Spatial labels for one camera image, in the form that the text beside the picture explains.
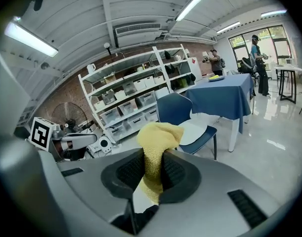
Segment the air conditioner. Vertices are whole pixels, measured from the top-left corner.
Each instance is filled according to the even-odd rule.
[[[159,23],[142,23],[134,24],[128,26],[122,26],[115,28],[117,37],[124,36],[127,34],[133,33],[142,33],[142,32],[156,32],[160,30],[161,24]]]
[[[142,23],[115,28],[118,46],[125,47],[154,41],[162,34],[160,28],[159,23]]]
[[[162,31],[124,35],[118,37],[118,46],[125,47],[129,45],[151,42],[154,41],[156,38],[158,38],[161,34]]]

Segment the tile floor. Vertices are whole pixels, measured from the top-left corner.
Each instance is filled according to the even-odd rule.
[[[280,101],[276,81],[269,81],[271,98],[257,93],[254,115],[244,124],[235,149],[228,149],[231,121],[209,116],[217,132],[217,160],[225,163],[269,192],[281,204],[297,195],[302,185],[302,84],[298,85],[297,104]],[[201,114],[201,120],[208,115]],[[139,147],[135,136],[122,142],[119,152]],[[196,153],[213,159],[213,142]],[[135,192],[137,212],[151,206],[139,189]]]

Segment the tall table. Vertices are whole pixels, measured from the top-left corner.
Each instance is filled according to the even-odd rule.
[[[217,115],[233,121],[230,152],[234,150],[238,132],[243,132],[243,116],[247,116],[247,123],[251,114],[253,87],[250,74],[239,74],[219,81],[200,82],[186,92],[186,97],[193,102],[192,113]]]
[[[302,69],[294,67],[294,66],[284,66],[284,67],[275,67],[277,71],[280,71],[280,83],[279,83],[279,95],[280,100],[288,100],[292,103],[296,103],[297,99],[297,84],[296,84],[296,71],[301,72]],[[285,72],[290,72],[291,75],[291,95],[284,95],[284,82],[285,82]]]

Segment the yellow towel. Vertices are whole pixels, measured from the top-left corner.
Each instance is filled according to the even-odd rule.
[[[218,78],[218,77],[219,77],[219,76],[216,75],[216,76],[210,77],[209,79],[216,79],[216,78]]]
[[[163,192],[161,182],[162,153],[176,148],[184,128],[169,123],[148,123],[137,135],[137,142],[144,150],[145,174],[140,182],[141,189],[154,202],[159,203]]]

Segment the ceiling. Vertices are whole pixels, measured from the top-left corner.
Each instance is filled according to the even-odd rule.
[[[64,73],[75,71],[107,55],[105,42],[115,47],[117,26],[157,22],[169,36],[216,40],[216,31],[240,21],[259,18],[261,12],[281,7],[276,0],[202,0],[181,21],[174,18],[190,0],[43,0],[39,11],[32,1],[20,24],[59,50],[53,58],[6,37],[0,44],[6,62],[14,58],[11,70],[38,105]],[[49,68],[42,70],[41,63]]]

